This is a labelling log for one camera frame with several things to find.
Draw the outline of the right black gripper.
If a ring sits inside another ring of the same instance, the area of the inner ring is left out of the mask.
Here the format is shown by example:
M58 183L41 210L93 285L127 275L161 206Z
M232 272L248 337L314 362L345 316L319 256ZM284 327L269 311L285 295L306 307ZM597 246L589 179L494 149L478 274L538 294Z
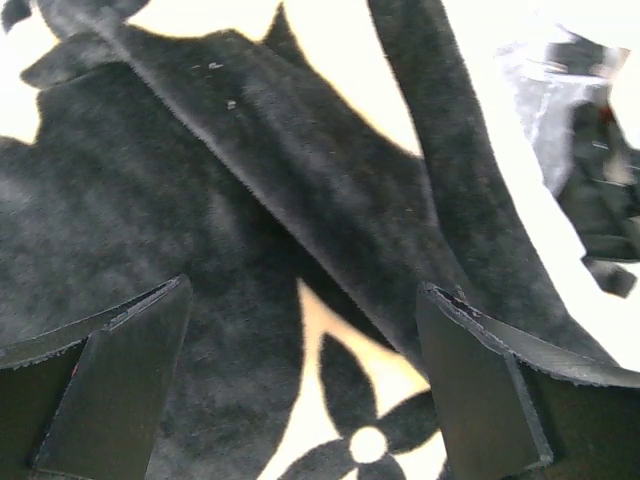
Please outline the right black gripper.
M586 253L582 262L598 286L626 298L636 275L624 263L639 261L639 152L624 139L609 102L618 49L575 39L550 47L547 62L559 74L599 80L569 112L572 169L558 201Z

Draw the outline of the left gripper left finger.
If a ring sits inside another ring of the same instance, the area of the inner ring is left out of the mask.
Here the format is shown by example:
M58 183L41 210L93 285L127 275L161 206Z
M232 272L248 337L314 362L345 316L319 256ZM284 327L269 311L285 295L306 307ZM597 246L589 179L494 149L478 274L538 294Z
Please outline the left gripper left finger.
M181 275L2 348L2 478L144 478L191 299Z

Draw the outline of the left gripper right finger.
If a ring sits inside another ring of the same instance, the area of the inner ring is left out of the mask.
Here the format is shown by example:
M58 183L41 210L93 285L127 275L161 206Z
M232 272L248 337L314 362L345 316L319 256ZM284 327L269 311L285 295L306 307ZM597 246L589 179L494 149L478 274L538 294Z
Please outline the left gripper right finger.
M421 287L416 320L456 479L639 476L639 375Z

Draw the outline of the black floral pillowcase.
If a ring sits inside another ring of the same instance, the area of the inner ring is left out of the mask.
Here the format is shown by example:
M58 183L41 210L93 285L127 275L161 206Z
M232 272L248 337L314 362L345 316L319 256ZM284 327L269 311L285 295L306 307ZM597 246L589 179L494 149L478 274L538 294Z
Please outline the black floral pillowcase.
M456 479L432 284L602 363L439 1L5 1L1 350L178 276L142 479Z

